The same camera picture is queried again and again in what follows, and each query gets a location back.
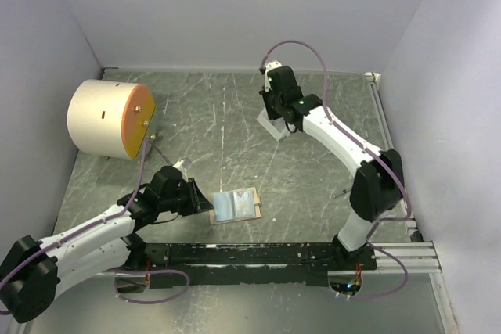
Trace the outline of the beige leather card holder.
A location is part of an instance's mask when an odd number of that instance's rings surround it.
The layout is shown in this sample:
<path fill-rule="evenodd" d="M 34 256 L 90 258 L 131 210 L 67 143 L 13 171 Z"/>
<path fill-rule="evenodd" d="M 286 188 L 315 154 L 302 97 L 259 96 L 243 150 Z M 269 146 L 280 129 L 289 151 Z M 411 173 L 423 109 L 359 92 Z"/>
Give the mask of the beige leather card holder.
<path fill-rule="evenodd" d="M 215 192 L 209 210 L 211 225 L 250 221 L 261 217 L 261 199 L 255 187 Z"/>

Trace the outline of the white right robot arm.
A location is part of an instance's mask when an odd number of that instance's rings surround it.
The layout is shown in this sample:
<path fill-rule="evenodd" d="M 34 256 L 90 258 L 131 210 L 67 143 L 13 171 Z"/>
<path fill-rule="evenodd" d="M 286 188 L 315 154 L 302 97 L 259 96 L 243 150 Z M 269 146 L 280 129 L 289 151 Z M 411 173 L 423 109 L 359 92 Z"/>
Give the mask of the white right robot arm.
<path fill-rule="evenodd" d="M 402 159 L 394 149 L 382 150 L 357 135 L 314 94 L 304 95 L 294 71 L 278 61 L 259 69 L 264 84 L 259 91 L 265 108 L 258 123 L 277 141 L 296 131 L 324 145 L 354 178 L 351 213 L 334 237 L 333 263 L 347 270 L 359 260 L 373 226 L 402 199 Z"/>

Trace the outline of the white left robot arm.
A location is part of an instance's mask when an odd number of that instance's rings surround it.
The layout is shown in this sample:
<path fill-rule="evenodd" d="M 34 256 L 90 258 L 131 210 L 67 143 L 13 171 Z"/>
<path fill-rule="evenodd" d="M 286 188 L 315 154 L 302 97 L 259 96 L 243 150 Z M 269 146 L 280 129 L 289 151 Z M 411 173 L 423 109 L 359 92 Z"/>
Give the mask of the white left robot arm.
<path fill-rule="evenodd" d="M 139 230 L 156 224 L 163 212 L 187 217 L 213 207 L 184 171 L 182 163 L 163 166 L 151 182 L 140 182 L 102 214 L 41 240 L 18 239 L 1 263 L 1 313 L 26 323 L 60 294 L 102 271 L 146 268 Z"/>

